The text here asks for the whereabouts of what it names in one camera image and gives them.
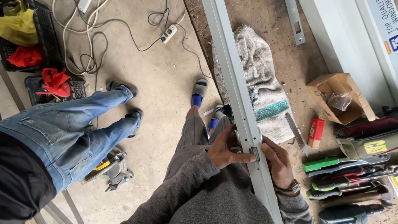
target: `cardboard packaging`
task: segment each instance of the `cardboard packaging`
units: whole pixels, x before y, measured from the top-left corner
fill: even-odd
[[[313,118],[311,122],[310,135],[308,136],[308,146],[313,149],[319,149],[321,142],[323,128],[325,121],[318,118]]]
[[[324,110],[329,120],[346,125],[365,114],[369,121],[376,119],[376,115],[365,99],[361,90],[348,73],[321,75],[307,85],[307,89]],[[352,101],[346,111],[341,111],[326,104],[332,94],[336,96],[352,92]]]

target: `tool bag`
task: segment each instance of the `tool bag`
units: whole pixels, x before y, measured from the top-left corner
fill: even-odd
[[[350,159],[381,155],[398,149],[398,115],[374,121],[358,119],[335,129],[337,143]]]

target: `gray sweater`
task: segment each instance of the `gray sweater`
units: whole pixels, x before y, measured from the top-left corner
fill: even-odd
[[[198,145],[176,151],[164,182],[121,224],[273,224],[253,193],[246,164],[230,164],[219,171],[204,150],[209,148]],[[277,194],[277,198],[285,224],[314,223],[301,195],[289,198]]]

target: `yellow plastic bag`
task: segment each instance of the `yellow plastic bag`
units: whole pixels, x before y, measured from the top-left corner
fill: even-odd
[[[22,47],[33,47],[39,43],[33,10],[25,9],[20,2],[14,9],[0,17],[0,37]]]

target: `yellow logo on tool bag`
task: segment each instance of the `yellow logo on tool bag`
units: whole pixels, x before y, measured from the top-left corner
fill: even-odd
[[[368,154],[374,154],[378,152],[384,152],[387,151],[387,147],[385,145],[385,141],[380,140],[380,141],[371,141],[363,144],[365,147],[365,150]]]

